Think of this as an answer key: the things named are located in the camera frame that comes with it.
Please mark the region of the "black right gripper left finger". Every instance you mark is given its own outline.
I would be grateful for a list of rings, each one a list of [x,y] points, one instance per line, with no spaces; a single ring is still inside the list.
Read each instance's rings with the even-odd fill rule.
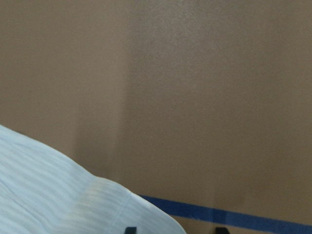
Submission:
[[[136,227],[126,227],[124,234],[136,234],[137,228]]]

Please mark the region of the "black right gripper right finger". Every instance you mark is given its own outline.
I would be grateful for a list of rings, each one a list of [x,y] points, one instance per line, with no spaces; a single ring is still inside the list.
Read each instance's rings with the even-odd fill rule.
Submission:
[[[215,234],[229,234],[229,230],[225,227],[215,227]]]

